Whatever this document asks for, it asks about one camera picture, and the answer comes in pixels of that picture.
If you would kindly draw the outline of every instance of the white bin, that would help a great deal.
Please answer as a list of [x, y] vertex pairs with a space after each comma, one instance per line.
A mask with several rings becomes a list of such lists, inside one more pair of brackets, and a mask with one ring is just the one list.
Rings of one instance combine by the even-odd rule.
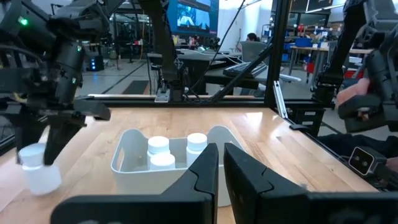
[[[223, 165], [224, 143], [230, 142], [244, 150], [224, 126], [215, 126], [207, 134], [209, 143], [216, 143], [219, 151], [218, 206], [231, 205], [225, 183]], [[170, 139], [170, 152], [175, 156], [174, 170], [151, 171], [147, 167], [148, 138], [138, 129], [125, 131], [114, 153], [111, 168], [119, 194], [156, 195], [170, 187], [187, 170], [186, 138]]]

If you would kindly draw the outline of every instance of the television screen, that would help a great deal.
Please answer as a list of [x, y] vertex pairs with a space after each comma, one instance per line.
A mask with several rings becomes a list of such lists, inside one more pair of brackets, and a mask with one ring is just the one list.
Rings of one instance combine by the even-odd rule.
[[167, 17], [173, 34], [215, 37], [218, 0], [170, 0]]

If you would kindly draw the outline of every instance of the plastic bottle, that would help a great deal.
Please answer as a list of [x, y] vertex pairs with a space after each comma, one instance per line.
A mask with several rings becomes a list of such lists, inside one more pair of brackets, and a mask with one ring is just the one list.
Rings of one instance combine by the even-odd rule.
[[148, 139], [147, 166], [150, 169], [150, 159], [158, 153], [169, 153], [169, 139], [163, 136], [154, 136]]
[[175, 158], [171, 153], [158, 153], [150, 159], [150, 170], [175, 169]]
[[61, 185], [61, 173], [56, 165], [44, 166], [44, 143], [35, 143], [19, 151], [24, 178], [34, 195], [45, 195]]
[[187, 138], [187, 167], [190, 167], [197, 157], [207, 147], [207, 136], [202, 133], [193, 133]]

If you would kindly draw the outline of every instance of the white bottle cap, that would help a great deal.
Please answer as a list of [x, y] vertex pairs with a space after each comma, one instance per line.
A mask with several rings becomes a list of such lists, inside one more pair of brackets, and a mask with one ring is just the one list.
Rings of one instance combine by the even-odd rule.
[[192, 151], [202, 151], [207, 147], [207, 136], [202, 133], [188, 135], [187, 147]]
[[148, 151], [152, 154], [169, 152], [169, 139], [163, 136], [154, 136], [148, 139]]
[[43, 165], [45, 143], [35, 143], [19, 151], [22, 165], [35, 167]]
[[175, 169], [175, 157], [170, 153], [158, 153], [150, 158], [151, 170]]

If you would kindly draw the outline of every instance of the hand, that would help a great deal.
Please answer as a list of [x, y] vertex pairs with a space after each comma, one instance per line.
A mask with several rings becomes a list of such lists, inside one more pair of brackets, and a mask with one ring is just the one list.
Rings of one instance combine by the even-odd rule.
[[398, 157], [387, 159], [386, 166], [391, 170], [398, 172]]
[[367, 78], [362, 78], [357, 84], [348, 87], [345, 90], [340, 91], [337, 94], [336, 107], [339, 107], [342, 103], [349, 100], [351, 97], [356, 95], [365, 95], [368, 93], [370, 81]]

